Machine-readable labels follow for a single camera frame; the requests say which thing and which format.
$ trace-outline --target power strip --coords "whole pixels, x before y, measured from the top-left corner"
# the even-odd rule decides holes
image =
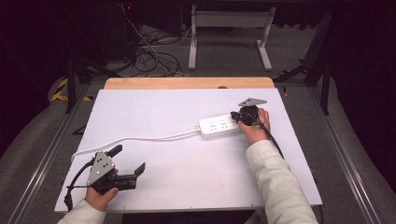
[[[201,136],[203,138],[217,137],[229,133],[240,132],[238,122],[231,115],[223,115],[199,121]]]

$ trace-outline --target metal bracket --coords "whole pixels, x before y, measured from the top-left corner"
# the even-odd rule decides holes
[[[254,98],[248,98],[246,101],[240,103],[239,106],[262,105],[262,104],[266,104],[266,103],[267,103],[267,101],[265,101],[265,100],[259,100],[259,99],[254,99]]]
[[[96,154],[95,162],[87,180],[87,185],[90,186],[102,176],[114,169],[113,161],[105,154],[105,152],[98,152]]]

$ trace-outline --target metal frame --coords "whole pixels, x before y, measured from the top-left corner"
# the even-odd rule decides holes
[[[346,176],[346,180],[349,183],[349,186],[355,195],[356,201],[358,202],[359,207],[361,208],[361,212],[367,223],[381,223],[381,220],[378,217],[378,214],[375,211],[374,205],[372,204],[370,197],[367,193],[366,188],[364,187],[363,181],[361,180],[361,176],[356,169],[355,164],[349,156],[347,150],[341,144],[337,133],[334,130],[331,119],[322,111],[322,104],[319,101],[319,96],[315,88],[309,87],[308,92],[318,109],[320,117],[326,129],[329,133],[330,140],[332,143],[332,149],[334,151],[335,156],[340,162],[341,168],[344,171]]]
[[[265,44],[270,33],[271,24],[275,16],[275,7],[269,12],[224,12],[224,11],[196,11],[192,6],[191,11],[191,45],[189,69],[194,70],[196,66],[196,54],[198,41],[196,28],[200,27],[265,27],[262,39],[257,40],[257,47],[262,56],[262,63],[266,71],[272,71],[272,65],[268,58]]]
[[[51,143],[49,144],[49,147],[47,148],[47,151],[44,154],[43,159],[41,160],[40,164],[37,166],[37,169],[33,173],[32,178],[30,179],[30,182],[26,187],[26,190],[21,196],[20,201],[18,202],[17,206],[14,209],[14,212],[12,213],[11,217],[7,222],[8,224],[23,222],[23,218],[26,215],[29,207],[31,206],[33,199],[37,195],[38,190],[40,189],[44,181],[44,178],[46,177],[46,174],[50,169],[50,166],[62,145],[69,124],[72,121],[75,114],[77,113],[78,106],[84,99],[84,96],[88,91],[88,88],[89,88],[88,85],[83,85],[78,89],[76,105],[70,109],[69,113],[66,113],[64,115],[64,119],[62,120],[62,123],[58,131],[56,132]]]

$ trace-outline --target white cable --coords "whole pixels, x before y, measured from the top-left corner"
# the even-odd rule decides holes
[[[79,155],[79,154],[93,152],[93,151],[96,151],[97,149],[99,149],[101,147],[105,147],[105,146],[108,146],[110,144],[113,144],[113,143],[116,143],[116,142],[119,142],[119,141],[123,141],[123,140],[137,140],[137,141],[166,140],[166,139],[172,139],[172,138],[175,138],[175,137],[186,135],[186,134],[189,134],[189,133],[198,133],[200,131],[201,130],[198,127],[196,127],[195,130],[193,130],[193,131],[189,131],[189,132],[185,132],[185,133],[177,133],[177,134],[168,135],[168,136],[164,136],[164,137],[123,137],[123,138],[119,138],[119,139],[113,140],[111,142],[108,142],[106,144],[103,144],[103,145],[101,145],[99,147],[91,147],[91,148],[80,150],[80,151],[78,151],[78,152],[76,152],[75,154],[72,155],[71,162],[73,162],[74,158],[77,155]]]
[[[146,41],[146,39],[137,31],[137,29],[136,29],[136,27],[134,26],[134,24],[128,19],[128,16],[126,15],[126,13],[125,13],[125,9],[123,8],[123,4],[119,4],[119,7],[120,7],[120,9],[122,10],[122,12],[123,12],[123,14],[124,14],[124,16],[125,16],[125,19],[129,22],[129,23],[131,23],[131,25],[134,27],[134,30],[136,31],[136,33],[140,36],[140,38],[142,38],[142,40],[143,41],[145,41],[145,43],[146,43],[146,45],[149,47],[149,48],[151,48],[151,50],[152,51],[154,51],[154,53],[155,53],[155,56],[156,56],[156,60],[155,60],[155,63],[157,64],[158,63],[158,53],[157,53],[157,51],[155,51],[155,49]]]
[[[171,71],[169,71],[165,66],[160,65],[160,67],[162,67],[165,70],[166,75],[171,74]]]
[[[184,35],[184,37],[181,38],[180,41],[178,41],[178,42],[175,43],[175,44],[151,45],[150,47],[151,47],[151,48],[158,48],[158,47],[167,47],[167,46],[175,46],[175,45],[178,45],[178,44],[180,44],[181,42],[183,42],[183,40],[186,39],[186,37],[187,37],[187,35],[189,34],[190,30],[191,30],[191,27],[190,27],[190,29],[187,31],[187,33]],[[168,39],[170,39],[170,38],[167,38],[167,39],[164,39],[164,40],[158,40],[158,41],[156,41],[156,42],[163,42],[163,41],[168,40]]]

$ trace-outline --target white sleeve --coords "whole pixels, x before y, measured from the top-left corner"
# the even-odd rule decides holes
[[[100,212],[82,200],[58,224],[102,224],[105,216],[106,212]]]
[[[262,192],[268,223],[318,223],[298,180],[270,141],[251,145],[246,157]]]

